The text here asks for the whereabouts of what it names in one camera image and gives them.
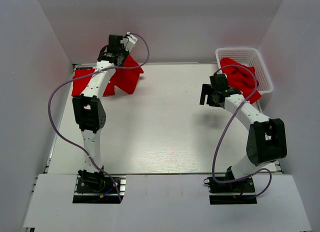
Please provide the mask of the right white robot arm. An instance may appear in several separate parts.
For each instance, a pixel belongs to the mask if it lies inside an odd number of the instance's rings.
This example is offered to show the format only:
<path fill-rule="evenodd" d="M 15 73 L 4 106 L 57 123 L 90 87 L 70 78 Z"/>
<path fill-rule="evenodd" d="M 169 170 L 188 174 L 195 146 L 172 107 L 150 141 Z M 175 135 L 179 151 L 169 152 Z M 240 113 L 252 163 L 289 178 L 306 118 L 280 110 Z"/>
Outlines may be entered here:
<path fill-rule="evenodd" d="M 231 119 L 238 119 L 248 131 L 246 154 L 229 167 L 225 179 L 229 190 L 238 191 L 244 179 L 287 156 L 284 122 L 259 112 L 238 89 L 229 86 L 223 73 L 210 76 L 210 83 L 202 85 L 199 103 L 227 110 L 232 114 Z"/>

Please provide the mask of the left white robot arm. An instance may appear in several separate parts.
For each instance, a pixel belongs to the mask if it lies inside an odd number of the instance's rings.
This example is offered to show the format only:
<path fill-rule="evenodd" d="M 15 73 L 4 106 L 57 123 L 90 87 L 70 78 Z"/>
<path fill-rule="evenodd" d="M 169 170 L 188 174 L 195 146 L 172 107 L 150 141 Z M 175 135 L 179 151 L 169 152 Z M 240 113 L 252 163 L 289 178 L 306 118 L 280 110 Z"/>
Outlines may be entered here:
<path fill-rule="evenodd" d="M 135 46 L 137 38 L 126 35 L 110 35 L 108 44 L 100 50 L 96 68 L 85 89 L 72 98 L 75 122 L 83 139 L 85 170 L 100 172 L 103 169 L 100 152 L 101 131 L 106 123 L 106 112 L 101 98 L 116 72 Z"/>

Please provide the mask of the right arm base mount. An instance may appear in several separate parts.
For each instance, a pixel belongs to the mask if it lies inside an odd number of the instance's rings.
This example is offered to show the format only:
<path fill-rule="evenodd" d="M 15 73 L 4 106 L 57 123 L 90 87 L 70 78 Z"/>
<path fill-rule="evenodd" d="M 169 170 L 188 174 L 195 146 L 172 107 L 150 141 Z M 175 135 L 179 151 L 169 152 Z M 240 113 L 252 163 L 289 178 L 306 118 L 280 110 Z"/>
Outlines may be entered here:
<path fill-rule="evenodd" d="M 207 177 L 203 183 L 208 186 L 210 205 L 257 204 L 252 178 L 233 183 L 217 183 L 212 177 Z"/>

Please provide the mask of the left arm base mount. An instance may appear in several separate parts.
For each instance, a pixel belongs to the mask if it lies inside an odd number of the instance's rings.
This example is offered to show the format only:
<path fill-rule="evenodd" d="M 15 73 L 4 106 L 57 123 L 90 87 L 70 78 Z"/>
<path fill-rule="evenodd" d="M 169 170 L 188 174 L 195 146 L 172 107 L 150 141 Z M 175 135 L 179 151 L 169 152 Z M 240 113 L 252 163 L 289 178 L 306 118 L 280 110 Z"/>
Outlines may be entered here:
<path fill-rule="evenodd" d="M 73 204 L 120 204 L 116 186 L 105 176 L 103 180 L 86 179 L 77 176 Z"/>

